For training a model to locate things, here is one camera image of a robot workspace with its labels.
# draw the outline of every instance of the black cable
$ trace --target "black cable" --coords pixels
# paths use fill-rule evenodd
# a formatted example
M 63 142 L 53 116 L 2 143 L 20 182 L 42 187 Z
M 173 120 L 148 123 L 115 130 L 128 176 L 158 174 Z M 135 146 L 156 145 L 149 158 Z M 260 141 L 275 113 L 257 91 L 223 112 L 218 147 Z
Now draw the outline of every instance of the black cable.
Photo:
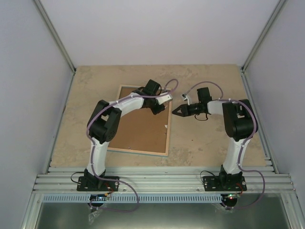
M 207 172 L 207 173 L 213 175 L 213 177 L 214 177 L 215 179 L 218 179 L 218 177 L 215 176 L 214 173 L 212 173 L 212 172 L 210 172 L 210 171 L 207 171 L 207 170 L 202 170 L 202 171 L 200 172 L 200 179 L 201 179 L 202 183 L 204 183 L 204 182 L 203 182 L 203 179 L 202 179 L 202 176 L 201 176 L 201 174 L 202 174 L 203 172 Z
M 198 121 L 206 121 L 206 120 L 208 120 L 208 119 L 209 119 L 209 118 L 208 118 L 208 114 L 207 114 L 207 113 L 205 113 L 205 119 L 198 119 L 196 116 L 197 116 L 197 114 L 195 114 L 195 116 L 194 116 L 194 117 L 195 117 L 195 119 L 196 119 L 196 120 L 198 120 Z
M 75 174 L 84 174 L 84 172 L 75 172 L 75 173 L 73 173 L 72 175 L 71 175 L 71 177 L 70 177 L 70 180 L 72 181 L 72 182 L 74 182 L 74 183 L 76 183 L 76 184 L 78 184 L 78 185 L 81 185 L 81 183 L 80 182 L 78 182 L 78 181 L 75 181 L 75 180 L 73 180 L 72 179 L 72 177 L 73 177 L 73 175 L 75 175 Z M 84 177 L 87 181 L 89 181 L 92 185 L 95 185 L 91 180 L 89 180 L 87 177 Z
M 78 184 L 78 185 L 81 185 L 81 183 L 80 183 L 80 182 L 75 181 L 75 180 L 73 180 L 73 179 L 72 179 L 72 176 L 73 176 L 73 175 L 75 175 L 75 174 L 77 174 L 77 173 L 81 173 L 81 174 L 83 174 L 84 172 L 75 172 L 75 173 L 73 173 L 73 174 L 71 175 L 70 179 L 71 179 L 71 181 L 72 181 L 72 182 L 74 182 L 74 183 L 76 183 L 76 184 Z

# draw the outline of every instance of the cork board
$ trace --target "cork board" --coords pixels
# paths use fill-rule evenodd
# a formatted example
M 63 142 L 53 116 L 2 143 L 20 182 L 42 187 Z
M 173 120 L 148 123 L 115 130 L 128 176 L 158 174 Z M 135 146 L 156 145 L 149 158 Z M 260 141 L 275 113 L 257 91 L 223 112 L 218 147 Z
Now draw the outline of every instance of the cork board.
M 120 85 L 117 99 L 128 96 L 140 86 Z M 154 115 L 149 108 L 124 115 L 108 150 L 116 152 L 168 156 L 172 102 Z

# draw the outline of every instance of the robotic arm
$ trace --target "robotic arm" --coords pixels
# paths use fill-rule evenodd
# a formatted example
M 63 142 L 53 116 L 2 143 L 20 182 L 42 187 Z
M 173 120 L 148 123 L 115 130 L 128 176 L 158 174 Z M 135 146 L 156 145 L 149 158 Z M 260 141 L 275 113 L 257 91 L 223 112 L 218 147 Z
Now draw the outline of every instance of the robotic arm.
M 246 191 L 246 183 L 242 171 L 239 169 L 238 161 L 242 164 L 244 153 L 251 139 L 244 142 L 253 132 L 254 124 L 248 111 L 234 102 L 220 102 L 212 100 L 207 87 L 197 90 L 198 103 L 192 104 L 188 95 L 183 94 L 188 104 L 183 104 L 173 110 L 173 115 L 181 117 L 198 115 L 223 115 L 224 126 L 227 135 L 230 137 L 226 159 L 221 166 L 217 179 L 215 177 L 203 177 L 206 191 L 228 191 L 236 190 L 236 184 Z M 240 100 L 252 111 L 249 100 Z
M 133 91 L 128 99 L 118 102 L 116 105 L 107 109 L 101 116 L 99 116 L 91 124 L 89 128 L 89 136 L 91 137 L 91 155 L 93 156 L 92 161 L 94 172 L 102 178 L 119 179 L 118 177 L 105 177 L 105 159 L 107 148 L 110 141 L 115 137 L 118 130 L 120 118 L 125 114 L 142 108 L 150 108 L 154 115 L 165 110 L 163 103 L 171 101 L 173 98 L 168 93 L 160 94 L 157 98 L 142 98 L 141 96 L 156 96 L 157 91 L 161 88 L 160 84 L 153 80 L 149 80 L 145 87 L 140 87 Z M 89 121 L 88 125 L 92 122 L 94 117 L 109 104 L 114 102 L 106 102 L 100 100 Z M 108 191 L 107 187 L 104 187 L 103 181 L 95 177 L 94 172 L 91 167 L 91 161 L 89 162 L 87 168 L 84 171 L 84 176 L 79 177 L 79 185 L 77 186 L 78 191 Z M 117 185 L 109 183 L 109 185 L 114 189 L 117 189 Z

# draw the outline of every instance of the metal sheet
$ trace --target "metal sheet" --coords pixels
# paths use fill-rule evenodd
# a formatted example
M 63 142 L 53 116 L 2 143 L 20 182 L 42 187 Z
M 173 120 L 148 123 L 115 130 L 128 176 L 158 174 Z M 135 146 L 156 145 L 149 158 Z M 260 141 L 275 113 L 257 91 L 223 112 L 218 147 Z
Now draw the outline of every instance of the metal sheet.
M 244 195 L 239 205 L 249 204 L 257 195 Z M 111 204 L 130 209 L 132 204 Z M 288 229 L 279 196 L 266 195 L 245 210 L 225 211 L 219 204 L 141 204 L 133 213 L 103 211 L 92 225 L 87 204 L 43 203 L 36 229 Z

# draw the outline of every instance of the marble tile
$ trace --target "marble tile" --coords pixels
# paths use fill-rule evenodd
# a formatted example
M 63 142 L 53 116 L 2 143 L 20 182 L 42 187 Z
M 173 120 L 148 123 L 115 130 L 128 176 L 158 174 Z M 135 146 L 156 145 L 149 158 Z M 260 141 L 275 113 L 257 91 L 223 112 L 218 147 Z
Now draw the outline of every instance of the marble tile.
M 179 87 L 173 93 L 173 109 L 184 103 L 180 95 L 200 81 L 219 84 L 224 98 L 246 98 L 236 65 L 80 66 L 73 80 L 51 166 L 87 165 L 90 154 L 90 141 L 85 134 L 87 122 L 99 100 L 116 98 L 120 84 L 145 85 L 153 79 L 165 85 L 172 78 L 179 80 Z M 214 99 L 220 96 L 215 86 L 202 86 L 209 87 Z M 193 101 L 197 100 L 195 89 L 190 95 Z M 200 122 L 194 117 L 173 115 L 171 123 L 168 157 L 108 152 L 106 166 L 220 166 L 223 163 L 229 139 L 222 116 L 212 115 L 208 121 Z M 265 166 L 258 134 L 247 148 L 244 165 Z

